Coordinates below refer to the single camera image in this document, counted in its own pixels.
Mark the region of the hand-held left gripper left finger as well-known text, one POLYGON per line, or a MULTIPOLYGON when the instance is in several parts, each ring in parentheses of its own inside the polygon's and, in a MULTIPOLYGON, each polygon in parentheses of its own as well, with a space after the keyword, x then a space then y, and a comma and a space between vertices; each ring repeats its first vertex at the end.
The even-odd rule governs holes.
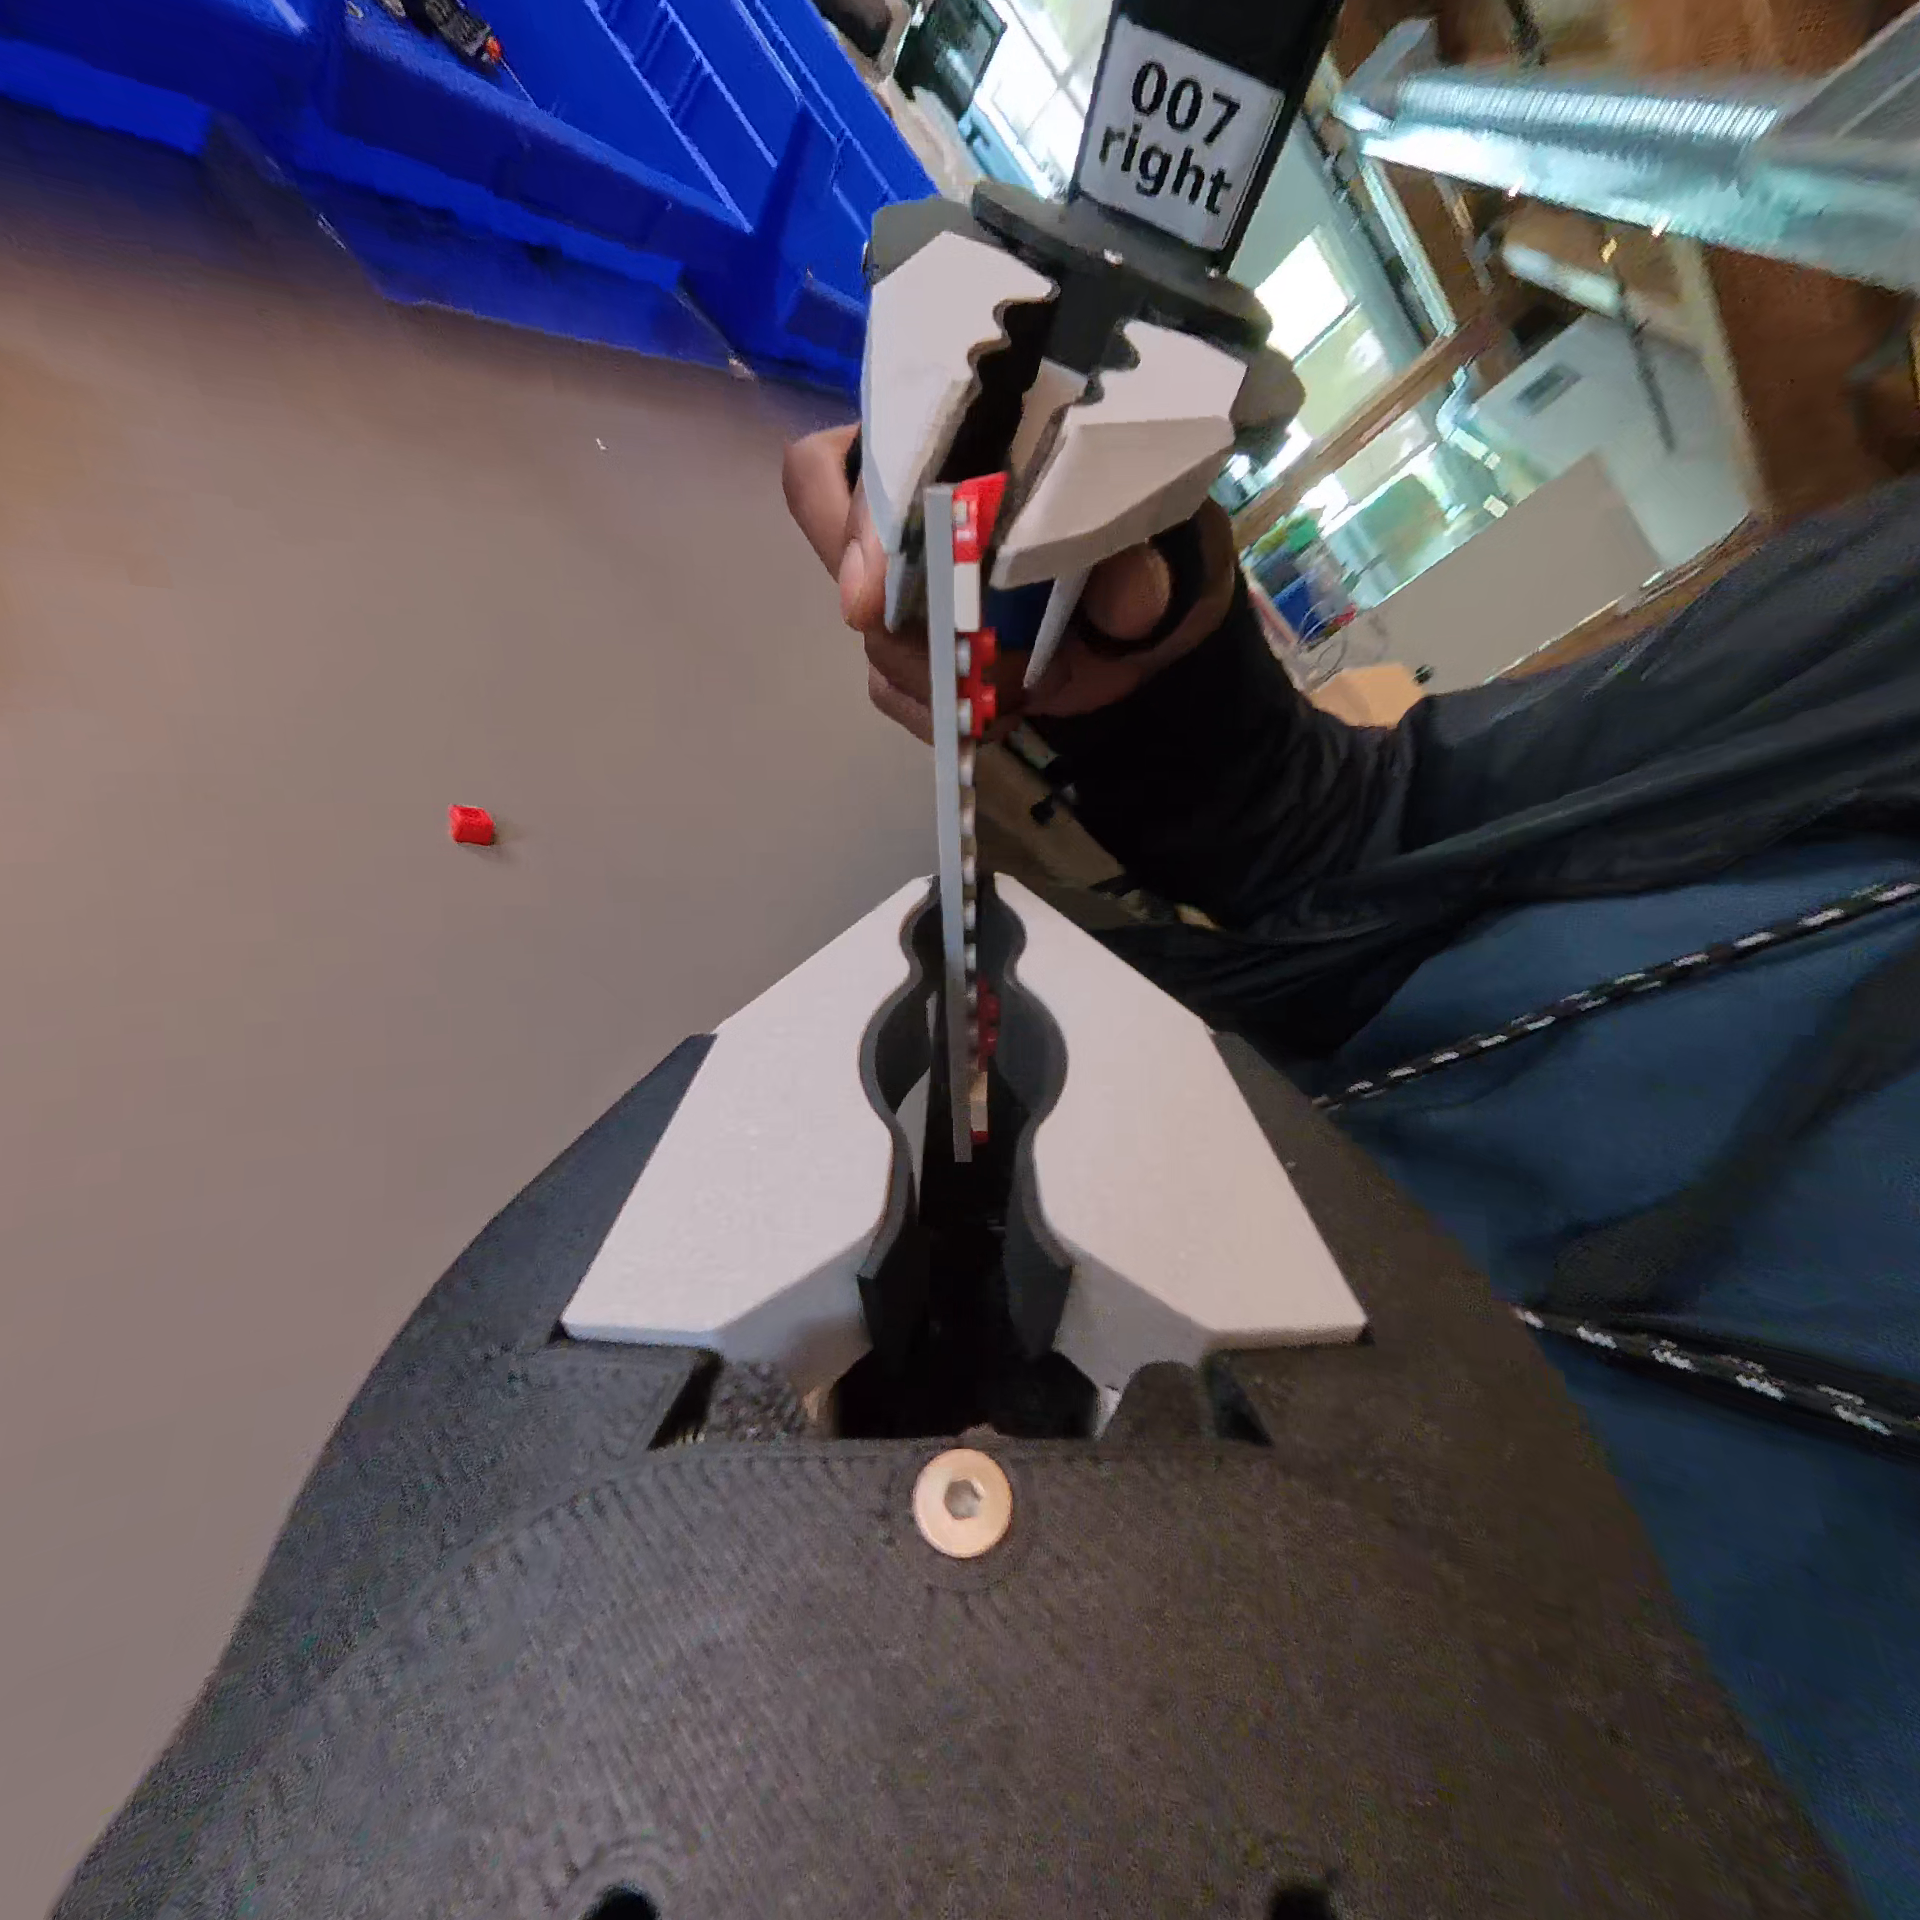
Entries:
POLYGON ((561 1309, 569 1339, 758 1362, 804 1396, 873 1349, 860 1266, 895 1154, 924 1162, 929 1006, 907 1006, 901 1089, 869 1089, 864 1042, 920 977, 905 938, 929 897, 907 882, 712 1032, 561 1309))

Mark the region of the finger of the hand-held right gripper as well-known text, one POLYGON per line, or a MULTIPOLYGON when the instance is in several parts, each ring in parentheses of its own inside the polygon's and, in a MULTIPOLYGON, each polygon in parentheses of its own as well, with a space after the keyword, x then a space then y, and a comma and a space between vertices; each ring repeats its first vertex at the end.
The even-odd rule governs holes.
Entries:
POLYGON ((1235 447, 1247 358, 1178 329, 1119 341, 1135 358, 1055 414, 996 535, 996 590, 1053 583, 1021 690, 1045 678, 1092 572, 1183 521, 1235 447))
POLYGON ((860 481, 883 542, 883 612, 897 626, 924 590, 924 494, 1013 467, 1062 286, 1013 250, 938 231, 869 307, 860 481))

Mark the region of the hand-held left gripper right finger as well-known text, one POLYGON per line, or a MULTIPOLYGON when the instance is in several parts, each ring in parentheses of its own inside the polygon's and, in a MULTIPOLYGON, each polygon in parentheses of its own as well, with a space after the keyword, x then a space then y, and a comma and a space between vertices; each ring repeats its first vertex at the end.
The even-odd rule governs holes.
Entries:
POLYGON ((1015 877, 982 955, 1019 1344, 1113 1412, 1154 1366, 1358 1341, 1369 1314, 1212 1030, 1015 877))

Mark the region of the grey toy brick plate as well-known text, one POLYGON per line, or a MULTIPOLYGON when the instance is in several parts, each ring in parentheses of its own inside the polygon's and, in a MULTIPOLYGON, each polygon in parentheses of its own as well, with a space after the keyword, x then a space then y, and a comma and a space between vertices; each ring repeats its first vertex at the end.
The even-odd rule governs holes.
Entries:
POLYGON ((979 959, 982 876, 978 850, 978 755, 996 723, 996 635, 987 566, 1006 472, 924 494, 924 641, 933 726, 933 846, 942 891, 942 1038, 954 1158, 990 1140, 990 1064, 1000 1001, 979 959))

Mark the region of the person's right forearm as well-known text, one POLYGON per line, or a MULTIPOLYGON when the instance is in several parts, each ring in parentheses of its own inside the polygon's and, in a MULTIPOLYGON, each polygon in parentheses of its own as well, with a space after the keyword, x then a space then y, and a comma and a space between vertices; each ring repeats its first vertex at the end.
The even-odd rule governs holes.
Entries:
POLYGON ((1215 1030, 1325 1055, 1495 910, 1918 841, 1918 476, 1789 521, 1640 638, 1390 729, 1313 706, 1241 580, 1148 687, 1032 729, 1126 877, 1212 920, 1113 950, 1215 1030))

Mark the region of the grey desk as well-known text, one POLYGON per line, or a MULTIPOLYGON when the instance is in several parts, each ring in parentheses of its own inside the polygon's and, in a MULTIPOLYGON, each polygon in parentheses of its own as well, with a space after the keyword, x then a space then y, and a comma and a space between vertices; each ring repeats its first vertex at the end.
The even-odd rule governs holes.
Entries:
POLYGON ((781 501, 835 414, 4 108, 4 1917, 469 1242, 931 869, 781 501))

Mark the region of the person's right hand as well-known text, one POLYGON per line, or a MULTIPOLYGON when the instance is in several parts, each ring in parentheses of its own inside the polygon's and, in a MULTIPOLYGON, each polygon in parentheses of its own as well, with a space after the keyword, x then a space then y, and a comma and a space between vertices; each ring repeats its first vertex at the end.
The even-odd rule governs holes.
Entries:
MULTIPOLYGON (((844 621, 869 655, 869 698, 920 741, 933 741, 931 664, 924 630, 887 613, 889 551, 860 484, 848 484, 857 426, 807 434, 783 451, 783 502, 829 567, 844 621)), ((1177 572, 1158 544, 1138 544, 1092 572, 1068 621, 1068 638, 1032 681, 1019 660, 1000 664, 996 731, 1013 723, 1055 723, 1124 703, 1217 626, 1217 590, 1202 590, 1183 621, 1168 621, 1177 572)))

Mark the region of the cardboard box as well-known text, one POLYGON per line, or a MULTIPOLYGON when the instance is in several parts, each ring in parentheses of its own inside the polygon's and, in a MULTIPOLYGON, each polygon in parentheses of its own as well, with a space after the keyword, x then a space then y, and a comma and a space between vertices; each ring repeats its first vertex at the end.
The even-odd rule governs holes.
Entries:
POLYGON ((1351 729, 1390 731, 1427 691, 1412 667, 1381 660, 1325 677, 1309 690, 1309 706, 1351 729))

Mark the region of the stack of blue plastic bins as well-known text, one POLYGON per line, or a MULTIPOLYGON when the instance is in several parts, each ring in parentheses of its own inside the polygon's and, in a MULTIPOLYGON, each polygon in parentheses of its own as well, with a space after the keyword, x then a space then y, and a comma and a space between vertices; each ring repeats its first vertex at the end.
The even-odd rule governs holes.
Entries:
POLYGON ((4 2, 4 99, 232 148, 390 301, 847 395, 938 190, 812 2, 4 2))

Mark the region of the person's blue garment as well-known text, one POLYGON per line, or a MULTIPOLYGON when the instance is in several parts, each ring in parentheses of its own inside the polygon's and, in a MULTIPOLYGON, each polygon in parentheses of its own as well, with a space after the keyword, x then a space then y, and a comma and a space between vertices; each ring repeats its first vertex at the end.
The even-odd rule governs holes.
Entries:
MULTIPOLYGON (((1605 980, 1918 882, 1855 835, 1689 889, 1529 906, 1432 956, 1313 1093, 1537 1015, 1605 980)), ((1745 1144, 1844 996, 1918 945, 1918 901, 1780 955, 1529 1032, 1337 1110, 1499 1296, 1534 1303, 1565 1244, 1643 1215, 1745 1144)), ((1873 1393, 1918 1384, 1918 1079, 1819 1123, 1655 1307, 1677 1339, 1873 1393)), ((1755 1740, 1873 1917, 1918 1917, 1918 1453, 1763 1393, 1546 1339, 1755 1740)))

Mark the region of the silver ventilation duct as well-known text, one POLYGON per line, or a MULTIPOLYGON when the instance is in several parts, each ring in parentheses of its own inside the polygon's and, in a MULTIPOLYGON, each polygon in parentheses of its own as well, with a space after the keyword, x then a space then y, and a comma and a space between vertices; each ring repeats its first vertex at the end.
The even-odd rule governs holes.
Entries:
POLYGON ((1884 292, 1918 292, 1918 143, 1844 150, 1809 87, 1395 71, 1337 120, 1395 168, 1884 292))

